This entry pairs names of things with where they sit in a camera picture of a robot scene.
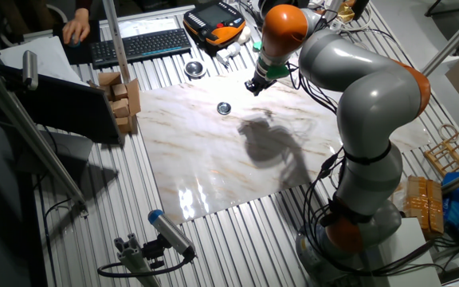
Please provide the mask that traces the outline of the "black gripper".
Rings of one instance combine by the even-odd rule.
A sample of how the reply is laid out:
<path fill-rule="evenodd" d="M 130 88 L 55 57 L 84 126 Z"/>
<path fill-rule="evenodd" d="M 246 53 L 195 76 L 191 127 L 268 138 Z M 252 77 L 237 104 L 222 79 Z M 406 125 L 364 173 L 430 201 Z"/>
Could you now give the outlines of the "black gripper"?
<path fill-rule="evenodd" d="M 252 92 L 254 96 L 258 96 L 262 89 L 267 89 L 275 82 L 275 80 L 268 80 L 264 73 L 256 69 L 253 78 L 245 82 L 245 87 Z"/>

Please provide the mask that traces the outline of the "person's hand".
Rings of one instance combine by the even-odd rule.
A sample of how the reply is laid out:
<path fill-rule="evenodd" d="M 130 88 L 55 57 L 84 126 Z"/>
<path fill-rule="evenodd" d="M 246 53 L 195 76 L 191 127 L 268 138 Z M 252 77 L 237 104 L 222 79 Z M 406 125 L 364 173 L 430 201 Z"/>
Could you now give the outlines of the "person's hand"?
<path fill-rule="evenodd" d="M 65 24 L 62 33 L 65 45 L 80 44 L 90 33 L 88 9 L 77 9 L 74 19 Z"/>

